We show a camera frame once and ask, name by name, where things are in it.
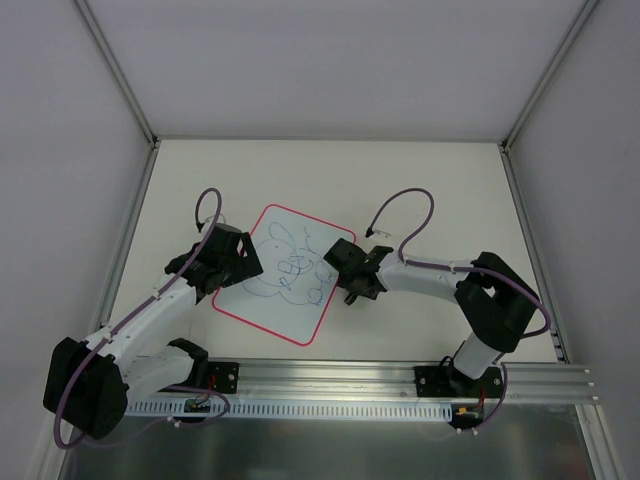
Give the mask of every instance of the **metal profile rail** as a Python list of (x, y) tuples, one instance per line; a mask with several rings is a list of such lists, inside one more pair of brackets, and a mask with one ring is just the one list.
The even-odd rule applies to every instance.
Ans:
[[(379, 405), (452, 404), (466, 399), (417, 399), (413, 367), (437, 362), (345, 362), (306, 360), (233, 360), (240, 364), (238, 392), (232, 403), (286, 405), (375, 402)], [(595, 405), (598, 397), (587, 368), (562, 363), (507, 363), (506, 403)], [(184, 394), (158, 394), (161, 403)], [(129, 414), (135, 415), (136, 409)]]

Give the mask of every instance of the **black mounting bracket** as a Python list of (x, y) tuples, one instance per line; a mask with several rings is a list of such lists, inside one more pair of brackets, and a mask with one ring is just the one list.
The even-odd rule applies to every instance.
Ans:
[(236, 362), (209, 362), (209, 376), (213, 376), (213, 389), (225, 395), (238, 391), (240, 364)]
[[(449, 384), (446, 367), (417, 366), (413, 367), (418, 398), (460, 398), (463, 395)], [(500, 398), (504, 385), (500, 367), (489, 367), (484, 374), (474, 380), (473, 386), (465, 392), (464, 398), (480, 398), (484, 388), (486, 398)]]

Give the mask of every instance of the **gray wall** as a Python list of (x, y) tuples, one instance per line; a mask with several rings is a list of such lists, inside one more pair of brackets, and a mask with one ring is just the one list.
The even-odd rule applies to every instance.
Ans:
[(146, 154), (71, 2), (2, 2), (2, 478), (27, 475), (51, 351), (91, 326)]
[(498, 141), (583, 0), (91, 0), (158, 135)]
[(640, 2), (607, 0), (513, 154), (573, 360), (640, 478)]

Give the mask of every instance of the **purple cable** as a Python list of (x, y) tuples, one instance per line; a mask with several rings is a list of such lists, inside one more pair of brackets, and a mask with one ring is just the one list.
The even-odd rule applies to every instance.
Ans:
[[(187, 261), (184, 263), (182, 268), (180, 270), (178, 270), (178, 272), (171, 278), (171, 280), (169, 280), (163, 287), (161, 287), (158, 290), (158, 294), (159, 295), (162, 295), (169, 288), (171, 288), (171, 286), (174, 283), (176, 283), (178, 281), (178, 279), (182, 276), (182, 274), (185, 272), (185, 270), (187, 270), (187, 268), (189, 268), (189, 266), (191, 266), (193, 261), (200, 254), (200, 252), (204, 248), (205, 244), (207, 243), (207, 240), (209, 239), (209, 237), (213, 233), (213, 229), (215, 228), (216, 223), (218, 221), (218, 217), (220, 216), (220, 210), (222, 209), (222, 195), (220, 194), (220, 191), (217, 188), (213, 188), (213, 187), (207, 188), (205, 191), (203, 191), (200, 194), (200, 197), (198, 197), (198, 201), (196, 202), (196, 219), (198, 218), (198, 211), (200, 209), (200, 204), (202, 203), (202, 199), (208, 193), (211, 193), (211, 192), (216, 194), (216, 197), (218, 199), (218, 204), (216, 206), (216, 213), (214, 214), (213, 221), (211, 222), (211, 225), (209, 226), (209, 229), (207, 230), (207, 233), (204, 235), (204, 237), (202, 238), (202, 241), (196, 247), (196, 249), (193, 251), (191, 256), (187, 259)], [(131, 320), (136, 318), (136, 316), (138, 316), (145, 308), (147, 308), (149, 305), (151, 305), (155, 300), (156, 300), (156, 297), (155, 296), (151, 296), (148, 299), (146, 299), (144, 302), (142, 302), (142, 304), (140, 306), (135, 308), (129, 315), (127, 315), (124, 319), (122, 319), (120, 321), (120, 323), (118, 323), (111, 330), (111, 335), (112, 336), (116, 335)], [(84, 360), (82, 360), (82, 362), (80, 362), (80, 365), (78, 365), (78, 368), (76, 368), (76, 370), (73, 372), (73, 374), (69, 378), (69, 381), (67, 382), (67, 385), (65, 386), (65, 388), (64, 388), (64, 390), (62, 392), (62, 395), (60, 397), (60, 401), (58, 402), (58, 408), (56, 408), (56, 417), (55, 417), (55, 420), (54, 420), (54, 423), (53, 423), (53, 439), (56, 442), (56, 445), (58, 446), (58, 448), (60, 448), (62, 450), (69, 450), (70, 448), (73, 448), (73, 447), (77, 446), (86, 437), (86, 435), (84, 433), (82, 433), (75, 440), (73, 440), (73, 441), (71, 441), (69, 443), (65, 443), (64, 440), (62, 439), (62, 434), (60, 433), (60, 427), (61, 427), (61, 424), (62, 424), (62, 414), (63, 414), (63, 412), (64, 412), (64, 410), (65, 410), (65, 408), (67, 406), (67, 402), (69, 400), (69, 396), (71, 394), (71, 390), (73, 389), (74, 385), (78, 381), (78, 378), (80, 377), (82, 372), (84, 372), (85, 368), (87, 368), (87, 366), (89, 365), (91, 360), (93, 360), (95, 358), (95, 356), (98, 354), (98, 352), (107, 343), (108, 343), (108, 340), (106, 338), (104, 338), (94, 347), (93, 350), (91, 350), (89, 352), (89, 354), (84, 358)]]
[(476, 427), (476, 430), (480, 427), (484, 427), (487, 422), (494, 417), (498, 410), (500, 410), (500, 407), (502, 407), (504, 399), (507, 396), (507, 383), (509, 382), (509, 379), (507, 378), (507, 366), (504, 363), (501, 363), (500, 366), (502, 367), (502, 394), (500, 395), (500, 400), (498, 400), (495, 408), (491, 410), (491, 413), (487, 415), (482, 423)]
[[(387, 199), (382, 204), (382, 206), (380, 207), (378, 212), (373, 217), (373, 220), (371, 221), (371, 225), (369, 225), (369, 228), (367, 229), (367, 233), (370, 234), (370, 232), (373, 232), (373, 226), (376, 223), (376, 221), (378, 220), (378, 217), (380, 216), (382, 211), (385, 209), (385, 207), (387, 205), (389, 205), (389, 203), (391, 203), (392, 200), (394, 200), (395, 198), (399, 197), (400, 195), (403, 195), (403, 194), (409, 193), (409, 192), (421, 192), (421, 193), (424, 193), (427, 197), (429, 197), (429, 200), (431, 201), (431, 207), (429, 208), (429, 213), (427, 214), (427, 218), (425, 219), (424, 222), (422, 222), (422, 225), (420, 225), (414, 232), (412, 232), (400, 244), (400, 247), (398, 248), (398, 257), (400, 257), (400, 260), (402, 260), (405, 264), (413, 265), (414, 267), (431, 268), (431, 269), (434, 269), (434, 270), (443, 270), (443, 271), (447, 271), (447, 272), (451, 271), (451, 267), (449, 265), (442, 265), (442, 264), (439, 264), (439, 263), (430, 263), (430, 262), (418, 262), (416, 260), (409, 260), (409, 259), (405, 260), (405, 258), (404, 258), (404, 253), (403, 253), (404, 247), (407, 245), (407, 243), (409, 243), (410, 240), (415, 238), (416, 235), (418, 235), (420, 232), (422, 232), (422, 230), (424, 230), (424, 228), (427, 226), (427, 224), (431, 220), (431, 217), (433, 216), (433, 210), (435, 208), (435, 201), (433, 199), (433, 195), (431, 195), (431, 193), (429, 193), (424, 188), (417, 188), (417, 187), (407, 188), (407, 189), (401, 190), (400, 192), (396, 193), (395, 195), (392, 195), (391, 197), (389, 197), (389, 199)], [(489, 276), (491, 276), (493, 278), (496, 278), (496, 279), (500, 280), (501, 282), (505, 283), (509, 287), (513, 288), (516, 292), (518, 292), (519, 294), (524, 296), (527, 300), (529, 300), (531, 303), (533, 303), (536, 306), (536, 308), (538, 310), (540, 310), (540, 312), (542, 313), (542, 316), (544, 317), (544, 327), (542, 327), (542, 328), (540, 328), (538, 330), (535, 330), (533, 332), (525, 333), (522, 336), (522, 338), (531, 338), (531, 337), (535, 337), (537, 335), (542, 335), (543, 333), (549, 331), (549, 329), (551, 328), (551, 315), (549, 314), (549, 311), (544, 306), (544, 304), (540, 300), (538, 300), (536, 297), (531, 295), (531, 293), (529, 291), (527, 291), (525, 288), (523, 288), (520, 285), (518, 285), (516, 282), (514, 282), (510, 278), (507, 278), (507, 277), (505, 277), (504, 275), (502, 275), (502, 274), (500, 274), (498, 272), (494, 272), (493, 270), (489, 270), (487, 268), (481, 268), (481, 267), (453, 267), (453, 271), (454, 272), (460, 272), (460, 273), (480, 273), (482, 275), (489, 275)]]

